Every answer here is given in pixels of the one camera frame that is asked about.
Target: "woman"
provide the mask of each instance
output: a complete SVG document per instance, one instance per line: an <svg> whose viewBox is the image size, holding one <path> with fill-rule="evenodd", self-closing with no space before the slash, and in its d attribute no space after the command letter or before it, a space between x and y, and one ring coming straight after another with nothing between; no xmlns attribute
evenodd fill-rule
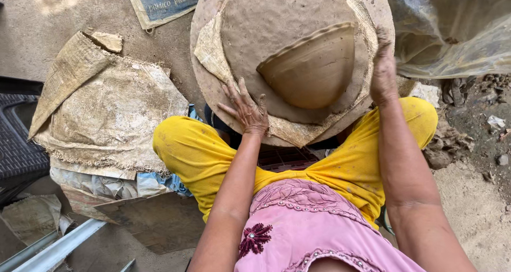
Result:
<svg viewBox="0 0 511 272"><path fill-rule="evenodd" d="M476 271L451 230L421 148L435 109L398 99L390 41L378 29L370 94L378 105L330 156L304 171L257 167L268 128L265 95L256 105L239 81L223 87L243 128L238 151L210 126L171 117L154 151L181 177L206 227L188 271ZM386 203L399 248L377 231Z"/></svg>

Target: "round wooden board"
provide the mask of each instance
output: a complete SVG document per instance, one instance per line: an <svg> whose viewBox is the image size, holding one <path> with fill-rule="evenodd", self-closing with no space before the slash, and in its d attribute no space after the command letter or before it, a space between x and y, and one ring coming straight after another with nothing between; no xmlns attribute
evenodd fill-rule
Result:
<svg viewBox="0 0 511 272"><path fill-rule="evenodd" d="M213 74L206 70L204 66L194 55L195 45L197 38L202 27L204 27L214 16L218 13L224 0L199 0L195 8L192 24L190 27L190 55L192 58L192 66L195 72L195 78L200 87L204 99L211 107L213 112L220 117L220 119L233 128L235 131L241 133L241 127L232 116L228 115L223 110L219 109L217 104L229 104L229 99L225 96L221 82ZM363 0L369 14L376 25L382 25L389 29L390 39L394 39L394 24L392 13L387 0ZM371 104L372 100L369 96L363 99L356 105L350 112L348 112L341 120L332 125L329 129L323 132L320 136L314 139L311 143L316 143L328 139L342 130L348 125L353 123L358 117L362 116L367 107ZM263 143L273 146L292 147L289 142L278 137L265 137Z"/></svg>

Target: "wet clay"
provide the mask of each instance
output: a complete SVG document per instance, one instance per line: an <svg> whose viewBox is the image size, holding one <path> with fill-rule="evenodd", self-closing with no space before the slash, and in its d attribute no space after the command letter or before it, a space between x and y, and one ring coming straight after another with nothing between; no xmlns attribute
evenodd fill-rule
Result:
<svg viewBox="0 0 511 272"><path fill-rule="evenodd" d="M353 26L344 22L318 30L272 54L257 71L291 105L306 109L332 105L352 81Z"/></svg>
<svg viewBox="0 0 511 272"><path fill-rule="evenodd" d="M331 113L342 112L353 103L362 86L368 54L364 36L357 28L357 18L346 0L226 1L221 27L225 57L233 75L245 78L253 98L266 94L269 114L292 122L321 123ZM351 84L332 105L318 109L291 105L256 71L259 63L283 47L342 22L355 23L355 61Z"/></svg>

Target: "pink shirt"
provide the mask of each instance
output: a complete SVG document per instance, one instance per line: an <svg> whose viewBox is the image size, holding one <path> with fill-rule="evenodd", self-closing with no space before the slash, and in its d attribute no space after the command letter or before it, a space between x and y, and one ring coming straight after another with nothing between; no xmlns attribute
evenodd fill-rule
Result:
<svg viewBox="0 0 511 272"><path fill-rule="evenodd" d="M361 272L424 272L326 185L285 179L260 190L250 206L234 271L305 272L332 257Z"/></svg>

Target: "hand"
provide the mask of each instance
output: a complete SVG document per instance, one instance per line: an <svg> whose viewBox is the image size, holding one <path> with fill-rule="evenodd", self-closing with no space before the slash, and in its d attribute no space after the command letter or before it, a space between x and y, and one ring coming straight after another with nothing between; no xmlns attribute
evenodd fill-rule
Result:
<svg viewBox="0 0 511 272"><path fill-rule="evenodd" d="M388 31L383 27L377 27L376 34L378 36L378 52L373 60L374 71L370 94L376 105L380 106L399 97L395 85L395 59L392 54L392 41L388 39Z"/></svg>
<svg viewBox="0 0 511 272"><path fill-rule="evenodd" d="M236 91L233 83L229 83L229 87L222 85L222 89L230 99L234 109L222 103L219 103L218 107L238 120L244 134L257 134L262 137L269 126L268 112L266 111L266 95L261 94L259 96L259 105L257 105L248 94L245 79L240 78L238 84L240 86L239 93Z"/></svg>

